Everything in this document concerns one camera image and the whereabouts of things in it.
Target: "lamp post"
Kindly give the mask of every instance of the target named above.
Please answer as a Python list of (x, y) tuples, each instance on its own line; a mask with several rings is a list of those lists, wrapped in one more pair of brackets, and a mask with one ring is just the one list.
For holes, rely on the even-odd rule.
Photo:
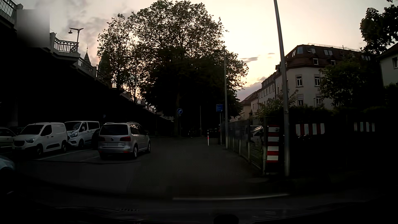
[(72, 30), (77, 30), (77, 40), (76, 40), (76, 43), (77, 43), (76, 52), (77, 52), (77, 50), (78, 50), (78, 48), (79, 48), (79, 34), (80, 34), (80, 30), (82, 30), (82, 29), (84, 29), (84, 28), (76, 29), (76, 28), (70, 28), (70, 27), (69, 27), (69, 29), (70, 29), (70, 31), (68, 32), (69, 34), (72, 34), (72, 33), (73, 33)]
[(282, 72), (282, 90), (283, 90), (283, 119), (284, 119), (284, 134), (285, 134), (285, 176), (288, 177), (290, 174), (290, 124), (289, 124), (289, 96), (287, 94), (287, 77), (286, 77), (286, 66), (285, 66), (285, 53), (283, 50), (283, 39), (281, 21), (279, 19), (279, 10), (277, 0), (274, 0), (276, 24), (278, 28), (279, 37), (279, 50), (281, 53), (281, 72)]
[(214, 50), (214, 52), (224, 52), (224, 94), (225, 94), (225, 147), (228, 148), (228, 101), (227, 101), (227, 90), (226, 90), (226, 50), (225, 46), (222, 50)]

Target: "striped post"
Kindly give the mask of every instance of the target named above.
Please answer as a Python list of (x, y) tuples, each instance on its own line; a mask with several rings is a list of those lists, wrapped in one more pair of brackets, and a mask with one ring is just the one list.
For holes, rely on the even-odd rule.
[(354, 131), (358, 132), (374, 132), (375, 124), (371, 122), (354, 122)]
[(279, 161), (279, 125), (270, 124), (267, 136), (267, 163), (277, 163)]
[(325, 124), (296, 124), (296, 135), (323, 135), (325, 134)]

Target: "blue traffic sign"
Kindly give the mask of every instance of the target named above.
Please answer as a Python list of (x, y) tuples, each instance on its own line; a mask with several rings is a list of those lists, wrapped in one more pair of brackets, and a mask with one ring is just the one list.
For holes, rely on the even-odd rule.
[(216, 104), (216, 111), (222, 112), (223, 106), (224, 106), (223, 104)]

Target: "metal pole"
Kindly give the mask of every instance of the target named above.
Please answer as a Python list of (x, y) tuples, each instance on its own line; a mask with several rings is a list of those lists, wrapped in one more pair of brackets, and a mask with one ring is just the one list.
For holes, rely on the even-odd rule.
[(200, 136), (202, 137), (202, 106), (199, 106), (199, 114), (200, 114)]
[(285, 176), (290, 175), (290, 124), (289, 124), (289, 96), (287, 94), (287, 77), (286, 77), (286, 67), (285, 67), (285, 52), (283, 50), (283, 39), (282, 39), (282, 29), (281, 21), (279, 19), (279, 10), (277, 0), (274, 0), (275, 5), (275, 15), (276, 23), (278, 27), (278, 37), (279, 37), (279, 50), (281, 53), (281, 72), (282, 72), (282, 90), (283, 90), (283, 111), (284, 111), (284, 134), (285, 134)]
[(226, 95), (226, 50), (224, 46), (224, 94), (225, 94), (225, 147), (228, 148), (228, 102)]

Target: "windshield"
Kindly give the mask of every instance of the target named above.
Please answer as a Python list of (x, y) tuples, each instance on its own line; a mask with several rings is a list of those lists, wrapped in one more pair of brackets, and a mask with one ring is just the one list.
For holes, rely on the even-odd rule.
[(22, 130), (21, 135), (38, 135), (43, 126), (42, 124), (28, 125)]
[(81, 122), (79, 121), (71, 121), (71, 122), (65, 122), (65, 127), (67, 131), (75, 131), (79, 129)]
[(126, 124), (106, 124), (102, 126), (99, 135), (101, 136), (125, 136), (129, 134)]

